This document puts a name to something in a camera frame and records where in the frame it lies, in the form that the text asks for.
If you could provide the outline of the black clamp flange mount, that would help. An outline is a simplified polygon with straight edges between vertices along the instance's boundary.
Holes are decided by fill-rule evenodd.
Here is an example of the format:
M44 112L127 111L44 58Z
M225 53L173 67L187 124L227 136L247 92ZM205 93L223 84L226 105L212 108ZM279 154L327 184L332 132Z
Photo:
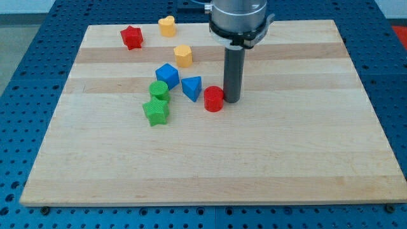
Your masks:
M227 49L251 49L266 36L274 19L275 15L272 13L265 18L265 21L257 29L243 33L224 31L210 20L209 31L212 38Z

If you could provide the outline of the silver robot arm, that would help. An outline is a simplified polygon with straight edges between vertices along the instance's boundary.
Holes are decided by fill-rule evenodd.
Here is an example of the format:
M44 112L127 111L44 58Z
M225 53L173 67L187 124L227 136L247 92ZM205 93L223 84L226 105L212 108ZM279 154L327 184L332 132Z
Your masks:
M245 51L267 34L274 14L267 14L267 0L212 0L204 5L211 36L224 46L224 100L240 100Z

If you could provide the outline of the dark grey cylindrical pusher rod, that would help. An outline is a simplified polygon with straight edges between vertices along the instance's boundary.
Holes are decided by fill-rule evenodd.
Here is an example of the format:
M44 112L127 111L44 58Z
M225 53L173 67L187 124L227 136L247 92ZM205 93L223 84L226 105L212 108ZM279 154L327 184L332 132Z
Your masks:
M235 103L240 99L244 59L244 49L224 49L223 92L224 100L228 103Z

